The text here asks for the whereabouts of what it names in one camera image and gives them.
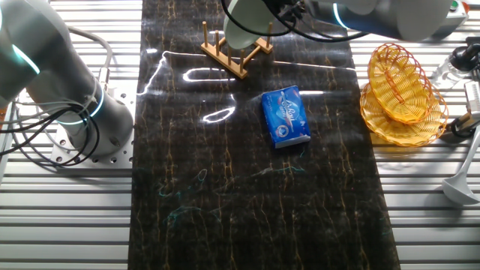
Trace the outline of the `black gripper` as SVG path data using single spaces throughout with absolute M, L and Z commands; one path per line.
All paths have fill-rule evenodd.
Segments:
M 290 23 L 303 20 L 303 16 L 308 12 L 304 0 L 267 0 L 267 7 L 273 14 L 283 16 Z

